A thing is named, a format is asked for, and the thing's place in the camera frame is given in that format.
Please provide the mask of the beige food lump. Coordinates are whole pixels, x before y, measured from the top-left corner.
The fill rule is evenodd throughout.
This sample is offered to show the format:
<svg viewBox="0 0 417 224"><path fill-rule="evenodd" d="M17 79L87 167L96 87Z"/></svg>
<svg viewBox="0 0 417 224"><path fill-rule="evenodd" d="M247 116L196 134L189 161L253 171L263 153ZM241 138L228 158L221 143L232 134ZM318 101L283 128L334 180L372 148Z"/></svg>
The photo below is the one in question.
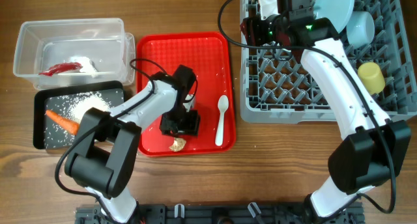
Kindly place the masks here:
<svg viewBox="0 0 417 224"><path fill-rule="evenodd" d="M172 152L180 152L186 145L186 140L183 138L174 138L173 144L169 147Z"/></svg>

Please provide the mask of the white plastic spoon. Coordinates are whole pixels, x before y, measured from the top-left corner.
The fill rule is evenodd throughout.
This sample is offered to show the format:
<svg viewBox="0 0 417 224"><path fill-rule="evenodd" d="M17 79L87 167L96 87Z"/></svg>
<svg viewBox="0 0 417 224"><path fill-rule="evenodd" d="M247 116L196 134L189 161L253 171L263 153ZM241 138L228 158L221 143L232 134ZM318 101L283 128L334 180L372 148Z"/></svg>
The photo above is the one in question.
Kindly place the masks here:
<svg viewBox="0 0 417 224"><path fill-rule="evenodd" d="M215 145L222 146L223 144L223 135L224 135L224 119L225 119L225 112L229 108L229 99L226 95L222 95L218 101L218 110L220 112L218 127L216 131L215 137Z"/></svg>

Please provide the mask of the light blue plate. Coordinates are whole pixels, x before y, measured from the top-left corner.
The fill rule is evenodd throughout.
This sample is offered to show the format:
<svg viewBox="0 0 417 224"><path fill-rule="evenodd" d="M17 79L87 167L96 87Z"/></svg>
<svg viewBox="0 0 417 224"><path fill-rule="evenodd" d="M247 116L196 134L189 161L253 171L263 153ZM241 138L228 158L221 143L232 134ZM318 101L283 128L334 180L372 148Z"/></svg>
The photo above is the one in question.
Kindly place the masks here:
<svg viewBox="0 0 417 224"><path fill-rule="evenodd" d="M354 0L315 0L316 19L327 18L340 33L348 24L354 8Z"/></svg>

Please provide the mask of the light blue bowl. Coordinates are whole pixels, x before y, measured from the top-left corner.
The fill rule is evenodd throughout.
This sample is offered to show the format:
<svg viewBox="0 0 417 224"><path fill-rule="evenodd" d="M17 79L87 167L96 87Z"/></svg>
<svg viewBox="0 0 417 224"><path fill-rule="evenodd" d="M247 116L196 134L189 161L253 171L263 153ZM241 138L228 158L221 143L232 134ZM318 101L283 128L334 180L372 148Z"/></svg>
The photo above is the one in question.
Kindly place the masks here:
<svg viewBox="0 0 417 224"><path fill-rule="evenodd" d="M346 26L348 43L354 48L369 45L375 36L372 15L366 11L354 11Z"/></svg>

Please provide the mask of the orange carrot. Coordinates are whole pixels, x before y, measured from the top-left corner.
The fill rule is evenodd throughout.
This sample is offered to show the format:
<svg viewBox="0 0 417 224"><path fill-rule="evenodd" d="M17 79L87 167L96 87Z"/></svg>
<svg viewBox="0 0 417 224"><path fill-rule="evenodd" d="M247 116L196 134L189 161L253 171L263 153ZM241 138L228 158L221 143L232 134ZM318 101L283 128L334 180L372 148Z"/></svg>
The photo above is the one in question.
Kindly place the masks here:
<svg viewBox="0 0 417 224"><path fill-rule="evenodd" d="M64 118L51 110L46 110L46 115L68 133L72 135L76 135L78 133L79 124L77 122Z"/></svg>

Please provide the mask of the yellow plastic cup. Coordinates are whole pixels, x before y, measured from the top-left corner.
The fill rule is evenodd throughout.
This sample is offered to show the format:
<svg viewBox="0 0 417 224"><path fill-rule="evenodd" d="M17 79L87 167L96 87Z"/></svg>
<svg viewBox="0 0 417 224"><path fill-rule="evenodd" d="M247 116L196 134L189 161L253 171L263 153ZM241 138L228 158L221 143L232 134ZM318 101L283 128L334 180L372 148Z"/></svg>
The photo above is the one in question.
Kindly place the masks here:
<svg viewBox="0 0 417 224"><path fill-rule="evenodd" d="M364 63L358 68L358 77L370 95L378 94L385 88L385 80L377 63Z"/></svg>

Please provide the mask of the red snack wrapper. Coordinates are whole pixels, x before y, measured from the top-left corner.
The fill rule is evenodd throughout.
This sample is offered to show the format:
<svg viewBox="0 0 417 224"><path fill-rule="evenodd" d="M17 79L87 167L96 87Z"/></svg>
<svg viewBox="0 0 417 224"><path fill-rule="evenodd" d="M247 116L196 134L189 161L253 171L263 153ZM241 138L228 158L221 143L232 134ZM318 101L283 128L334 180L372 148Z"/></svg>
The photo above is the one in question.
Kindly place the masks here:
<svg viewBox="0 0 417 224"><path fill-rule="evenodd" d="M51 66L48 70L40 72L39 75L43 76L53 76L55 74L60 74L67 71L79 70L82 68L80 63L60 63Z"/></svg>

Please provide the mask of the green bowl with rice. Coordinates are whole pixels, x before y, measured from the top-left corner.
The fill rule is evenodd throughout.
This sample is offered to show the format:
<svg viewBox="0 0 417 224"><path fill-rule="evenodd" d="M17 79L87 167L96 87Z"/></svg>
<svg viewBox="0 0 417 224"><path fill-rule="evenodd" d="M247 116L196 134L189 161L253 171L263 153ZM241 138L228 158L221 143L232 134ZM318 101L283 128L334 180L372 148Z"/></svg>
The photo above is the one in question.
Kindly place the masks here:
<svg viewBox="0 0 417 224"><path fill-rule="evenodd" d="M248 38L248 32L247 32L247 19L244 18L240 24L240 32L244 35L245 39Z"/></svg>

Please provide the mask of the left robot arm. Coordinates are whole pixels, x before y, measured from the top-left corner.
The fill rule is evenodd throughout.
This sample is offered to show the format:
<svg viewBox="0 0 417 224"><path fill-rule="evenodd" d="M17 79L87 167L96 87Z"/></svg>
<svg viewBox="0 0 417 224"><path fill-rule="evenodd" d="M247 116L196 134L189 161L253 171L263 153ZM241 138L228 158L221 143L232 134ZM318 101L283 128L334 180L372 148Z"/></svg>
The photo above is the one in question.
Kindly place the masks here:
<svg viewBox="0 0 417 224"><path fill-rule="evenodd" d="M197 136L201 117L194 109L197 77L180 65L173 74L157 72L147 86L108 111L95 107L83 116L72 146L61 156L63 170L85 188L82 195L99 205L77 223L142 223L139 204L127 184L132 176L143 130L160 119L160 131L170 137Z"/></svg>

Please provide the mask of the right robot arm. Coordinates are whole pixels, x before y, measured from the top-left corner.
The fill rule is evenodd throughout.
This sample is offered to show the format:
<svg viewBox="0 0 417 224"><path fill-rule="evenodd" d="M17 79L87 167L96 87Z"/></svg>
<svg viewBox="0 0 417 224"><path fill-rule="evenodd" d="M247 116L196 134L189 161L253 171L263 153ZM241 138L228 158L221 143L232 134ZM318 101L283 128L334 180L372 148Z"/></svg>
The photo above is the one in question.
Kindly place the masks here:
<svg viewBox="0 0 417 224"><path fill-rule="evenodd" d="M346 56L334 19L350 19L352 0L330 0L323 16L310 0L257 2L259 14L240 25L246 45L291 52L318 84L341 134L341 144L328 159L330 176L306 197L306 221L322 223L386 182L395 187L411 130L403 120L392 121L374 101Z"/></svg>

